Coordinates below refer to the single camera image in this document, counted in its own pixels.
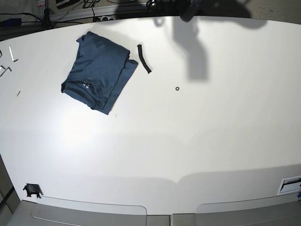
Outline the blue T-shirt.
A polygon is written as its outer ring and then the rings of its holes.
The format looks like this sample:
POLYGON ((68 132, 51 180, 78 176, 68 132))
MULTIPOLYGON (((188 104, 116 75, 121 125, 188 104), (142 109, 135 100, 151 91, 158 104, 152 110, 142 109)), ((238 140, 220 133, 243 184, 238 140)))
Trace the blue T-shirt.
POLYGON ((76 60, 61 92, 109 114, 138 63, 125 47, 93 32, 77 39, 76 60))

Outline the black plastic clip part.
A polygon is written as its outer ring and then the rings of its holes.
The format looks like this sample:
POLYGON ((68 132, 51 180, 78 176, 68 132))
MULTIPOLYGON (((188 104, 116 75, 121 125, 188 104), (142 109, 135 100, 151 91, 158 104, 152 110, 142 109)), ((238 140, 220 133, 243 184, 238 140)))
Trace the black plastic clip part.
POLYGON ((38 184, 26 184, 23 188, 26 191, 27 197, 36 195, 37 198, 41 198, 43 192, 38 184))

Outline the long silver hex key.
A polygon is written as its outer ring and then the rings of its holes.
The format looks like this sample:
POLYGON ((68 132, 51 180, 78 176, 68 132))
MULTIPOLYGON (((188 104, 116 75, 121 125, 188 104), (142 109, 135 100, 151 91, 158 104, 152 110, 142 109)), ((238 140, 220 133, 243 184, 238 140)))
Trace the long silver hex key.
POLYGON ((11 56, 12 61, 13 62, 18 61, 18 59, 14 57, 14 54, 13 54, 11 46, 9 46, 8 48, 9 48, 9 52, 10 52, 10 56, 11 56))

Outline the silver hex key pair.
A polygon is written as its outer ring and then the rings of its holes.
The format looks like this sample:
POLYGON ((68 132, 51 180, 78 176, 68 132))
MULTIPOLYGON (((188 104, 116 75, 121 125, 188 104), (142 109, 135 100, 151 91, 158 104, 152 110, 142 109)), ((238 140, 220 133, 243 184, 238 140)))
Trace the silver hex key pair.
POLYGON ((0 66, 0 77, 7 71, 9 70, 10 72, 12 71, 10 67, 5 68, 4 66, 0 66))

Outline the right grey chair back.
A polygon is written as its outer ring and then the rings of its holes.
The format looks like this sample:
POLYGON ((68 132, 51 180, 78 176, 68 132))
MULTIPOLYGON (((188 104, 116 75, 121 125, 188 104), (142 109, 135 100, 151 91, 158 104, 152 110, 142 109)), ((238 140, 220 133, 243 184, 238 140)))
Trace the right grey chair back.
POLYGON ((173 214, 172 226, 299 226, 301 200, 297 194, 237 202, 206 203, 195 213, 173 214))

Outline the blue box in background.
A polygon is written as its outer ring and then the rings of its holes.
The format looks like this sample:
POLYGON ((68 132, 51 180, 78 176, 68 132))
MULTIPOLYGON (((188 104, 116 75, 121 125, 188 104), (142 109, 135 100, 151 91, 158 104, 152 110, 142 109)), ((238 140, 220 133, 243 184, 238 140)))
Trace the blue box in background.
POLYGON ((21 18, 10 18, 0 22, 0 27, 15 27, 21 25, 22 25, 21 18))

